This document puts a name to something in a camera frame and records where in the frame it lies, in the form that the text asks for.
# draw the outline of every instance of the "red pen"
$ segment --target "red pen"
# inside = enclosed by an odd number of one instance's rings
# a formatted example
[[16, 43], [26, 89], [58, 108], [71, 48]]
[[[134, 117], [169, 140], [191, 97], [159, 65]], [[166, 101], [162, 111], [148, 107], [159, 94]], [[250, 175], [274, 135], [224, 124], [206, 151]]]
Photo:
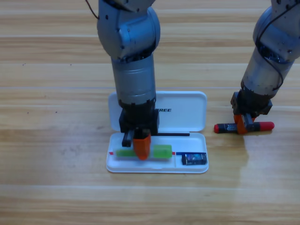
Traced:
[[[254, 122], [253, 126], [253, 131], [270, 131], [275, 127], [273, 122]], [[238, 128], [235, 123], [221, 123], [214, 126], [214, 131], [217, 134], [237, 133]]]

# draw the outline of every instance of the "black cable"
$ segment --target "black cable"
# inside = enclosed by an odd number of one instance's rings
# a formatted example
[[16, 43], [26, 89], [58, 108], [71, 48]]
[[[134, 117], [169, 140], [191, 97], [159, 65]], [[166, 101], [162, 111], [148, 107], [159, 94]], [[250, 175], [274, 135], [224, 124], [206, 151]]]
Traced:
[[[296, 2], [294, 5], [292, 5], [291, 7], [289, 7], [286, 11], [284, 11], [284, 12], [281, 13], [280, 15], [276, 16], [273, 20], [271, 20], [271, 21], [268, 23], [267, 26], [262, 30], [260, 36], [256, 39], [256, 42], [255, 42], [256, 46], [260, 43], [261, 38], [262, 38], [263, 34], [265, 33], [265, 31], [268, 29], [268, 27], [269, 27], [272, 23], [274, 23], [277, 19], [279, 19], [280, 17], [282, 17], [284, 14], [286, 14], [287, 12], [289, 12], [290, 10], [292, 10], [292, 9], [293, 9], [295, 6], [297, 6], [299, 3], [300, 3], [300, 2], [297, 0], [297, 2]], [[283, 84], [283, 76], [282, 76], [282, 74], [281, 74], [281, 72], [279, 71], [278, 68], [276, 68], [272, 63], [270, 63], [264, 56], [262, 56], [262, 57], [263, 57], [263, 59], [264, 59], [270, 66], [272, 66], [272, 67], [276, 70], [276, 72], [277, 72], [277, 73], [279, 74], [279, 76], [280, 76], [281, 84], [278, 85], [276, 88], [273, 89], [273, 90], [278, 90], [278, 89], [282, 86], [282, 84]]]
[[99, 19], [99, 16], [97, 16], [97, 15], [94, 13], [92, 7], [91, 7], [90, 4], [89, 4], [89, 1], [88, 1], [88, 0], [85, 0], [85, 1], [86, 1], [86, 3], [88, 4], [88, 6], [89, 6], [89, 8], [90, 8], [90, 11], [92, 12], [92, 14], [93, 14], [93, 15], [96, 17], [96, 19], [98, 20], [98, 19]]

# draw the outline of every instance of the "green block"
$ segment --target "green block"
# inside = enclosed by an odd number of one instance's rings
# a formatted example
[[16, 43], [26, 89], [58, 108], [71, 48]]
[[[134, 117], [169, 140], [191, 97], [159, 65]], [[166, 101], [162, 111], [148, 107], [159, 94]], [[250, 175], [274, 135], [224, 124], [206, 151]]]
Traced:
[[135, 151], [133, 149], [120, 149], [116, 150], [117, 157], [136, 157]]
[[172, 146], [158, 144], [153, 146], [153, 157], [154, 158], [171, 158], [172, 157]]

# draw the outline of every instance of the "wood grain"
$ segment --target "wood grain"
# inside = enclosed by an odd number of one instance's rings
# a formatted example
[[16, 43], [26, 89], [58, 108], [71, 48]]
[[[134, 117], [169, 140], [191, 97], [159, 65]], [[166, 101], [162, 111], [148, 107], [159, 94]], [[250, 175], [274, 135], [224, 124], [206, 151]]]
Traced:
[[[90, 0], [97, 11], [97, 0]], [[84, 0], [0, 0], [0, 225], [298, 225], [300, 65], [273, 99], [276, 128], [213, 133], [269, 0], [157, 0], [158, 90], [208, 97], [205, 174], [113, 174], [110, 59]]]

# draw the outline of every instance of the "open white box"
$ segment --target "open white box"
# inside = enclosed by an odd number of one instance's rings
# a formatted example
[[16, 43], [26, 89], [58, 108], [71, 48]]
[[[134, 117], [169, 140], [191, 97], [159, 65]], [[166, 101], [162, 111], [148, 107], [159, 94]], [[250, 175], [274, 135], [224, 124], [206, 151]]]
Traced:
[[[156, 108], [159, 112], [159, 133], [185, 133], [189, 136], [152, 136], [154, 144], [172, 146], [173, 156], [166, 160], [118, 158], [115, 154], [122, 147], [123, 133], [115, 133], [110, 138], [106, 167], [113, 173], [204, 173], [209, 168], [204, 135], [196, 133], [205, 127], [207, 97], [200, 91], [157, 91]], [[120, 131], [119, 117], [122, 108], [117, 94], [108, 98], [111, 126]], [[205, 153], [205, 165], [183, 165], [181, 153]]]

